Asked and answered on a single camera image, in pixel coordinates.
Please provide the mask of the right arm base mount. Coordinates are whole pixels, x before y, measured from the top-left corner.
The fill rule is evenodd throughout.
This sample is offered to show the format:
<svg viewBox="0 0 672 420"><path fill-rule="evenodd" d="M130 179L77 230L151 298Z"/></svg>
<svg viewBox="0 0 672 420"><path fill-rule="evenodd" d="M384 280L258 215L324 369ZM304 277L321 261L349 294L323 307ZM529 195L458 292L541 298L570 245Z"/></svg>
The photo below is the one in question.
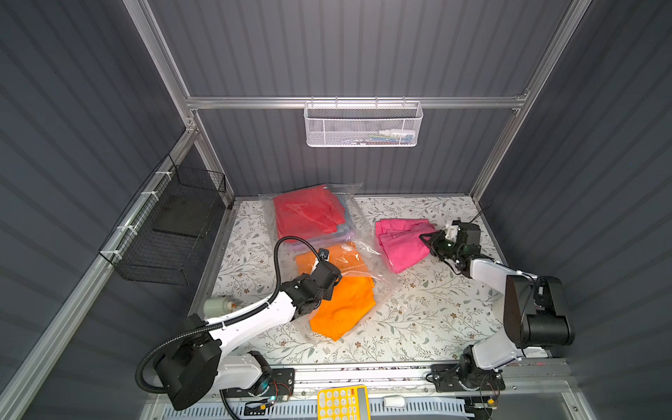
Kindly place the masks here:
<svg viewBox="0 0 672 420"><path fill-rule="evenodd" d="M433 384L437 392L494 391L499 394L506 389L501 372L480 369L470 359L432 364L425 380Z"/></svg>

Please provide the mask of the orange trousers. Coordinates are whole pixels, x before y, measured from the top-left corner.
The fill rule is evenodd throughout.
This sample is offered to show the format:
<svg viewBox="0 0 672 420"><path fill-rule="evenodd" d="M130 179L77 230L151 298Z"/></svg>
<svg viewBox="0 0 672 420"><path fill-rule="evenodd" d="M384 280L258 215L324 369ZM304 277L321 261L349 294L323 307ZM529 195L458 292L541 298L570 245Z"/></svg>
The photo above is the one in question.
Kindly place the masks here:
<svg viewBox="0 0 672 420"><path fill-rule="evenodd" d="M297 328L311 341L338 341L351 333L376 306L375 279L355 243L337 243L327 248L327 261L341 271L332 298L321 302Z"/></svg>

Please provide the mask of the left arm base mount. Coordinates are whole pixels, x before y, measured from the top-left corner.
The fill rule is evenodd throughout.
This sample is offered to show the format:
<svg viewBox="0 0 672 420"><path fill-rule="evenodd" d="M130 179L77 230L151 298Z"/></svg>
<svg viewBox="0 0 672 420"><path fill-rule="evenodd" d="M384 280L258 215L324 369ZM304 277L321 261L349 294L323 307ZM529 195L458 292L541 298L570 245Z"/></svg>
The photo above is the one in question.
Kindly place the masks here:
<svg viewBox="0 0 672 420"><path fill-rule="evenodd" d="M257 351L241 356L227 356L219 379L225 397L260 397L271 401L287 401L294 394L296 369L272 367Z"/></svg>

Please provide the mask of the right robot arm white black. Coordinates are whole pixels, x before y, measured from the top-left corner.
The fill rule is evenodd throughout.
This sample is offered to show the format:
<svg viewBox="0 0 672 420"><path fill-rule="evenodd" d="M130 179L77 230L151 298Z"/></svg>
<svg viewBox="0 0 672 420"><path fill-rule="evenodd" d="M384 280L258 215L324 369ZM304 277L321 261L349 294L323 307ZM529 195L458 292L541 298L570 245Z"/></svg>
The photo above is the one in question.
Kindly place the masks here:
<svg viewBox="0 0 672 420"><path fill-rule="evenodd" d="M526 348L567 347L576 337L562 282L495 261L481 252L480 239L477 224L460 220L448 229L419 236L433 257L503 297L502 329L468 346L460 356L455 375L468 388L475 379L525 357Z"/></svg>

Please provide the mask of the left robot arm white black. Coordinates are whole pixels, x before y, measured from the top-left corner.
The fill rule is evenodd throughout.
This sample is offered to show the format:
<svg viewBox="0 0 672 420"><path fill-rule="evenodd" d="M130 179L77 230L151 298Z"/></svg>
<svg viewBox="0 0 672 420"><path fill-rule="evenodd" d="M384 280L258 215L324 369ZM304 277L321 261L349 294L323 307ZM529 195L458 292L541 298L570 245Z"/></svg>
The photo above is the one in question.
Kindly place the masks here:
<svg viewBox="0 0 672 420"><path fill-rule="evenodd" d="M272 369L257 351L242 356L231 352L250 339L316 311L334 295L341 271L319 260L312 272L279 283L273 294L250 308L229 316L203 320L194 314L188 331L168 339L146 355L159 377L160 386L144 378L144 367L136 370L136 383L150 393L167 395L176 411L192 407L211 391L247 390L264 393Z"/></svg>

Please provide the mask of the pink trousers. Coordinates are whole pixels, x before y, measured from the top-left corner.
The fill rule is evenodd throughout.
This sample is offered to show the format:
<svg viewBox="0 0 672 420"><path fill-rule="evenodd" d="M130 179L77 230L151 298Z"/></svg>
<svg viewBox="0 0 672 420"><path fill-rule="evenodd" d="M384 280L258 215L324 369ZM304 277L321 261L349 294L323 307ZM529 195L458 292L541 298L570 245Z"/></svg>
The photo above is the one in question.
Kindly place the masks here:
<svg viewBox="0 0 672 420"><path fill-rule="evenodd" d="M436 231L427 219L381 219L376 222L376 240L388 267L395 274L406 271L430 255L420 236Z"/></svg>

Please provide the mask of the clear plastic vacuum bag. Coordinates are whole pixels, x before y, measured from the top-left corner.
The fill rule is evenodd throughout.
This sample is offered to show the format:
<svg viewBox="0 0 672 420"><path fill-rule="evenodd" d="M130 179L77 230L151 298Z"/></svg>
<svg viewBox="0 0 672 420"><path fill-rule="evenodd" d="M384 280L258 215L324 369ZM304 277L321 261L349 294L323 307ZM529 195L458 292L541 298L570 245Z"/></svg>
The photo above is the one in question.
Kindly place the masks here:
<svg viewBox="0 0 672 420"><path fill-rule="evenodd" d="M314 238L306 240L298 236L280 237L276 227L276 215L272 199L281 194L264 194L261 196L260 201L262 203L262 212L264 213L264 221L269 233L269 239L271 239L273 244L276 244L279 240L283 241L278 250L278 262L283 280L289 281L296 276L312 272L320 259L318 255L319 249L327 249L337 243L353 242L360 253L362 253L364 261L367 267L369 267L369 272L374 277L376 306L365 316L358 327L355 327L352 332L343 337L345 338L354 334L371 320L375 312L383 307L383 304L399 287L399 280L385 261L383 251L376 242L372 224L355 200L355 195L362 186L360 184L331 183L321 185L327 185L336 196L346 196L346 202L355 223L355 238L348 241L317 243L313 241Z"/></svg>

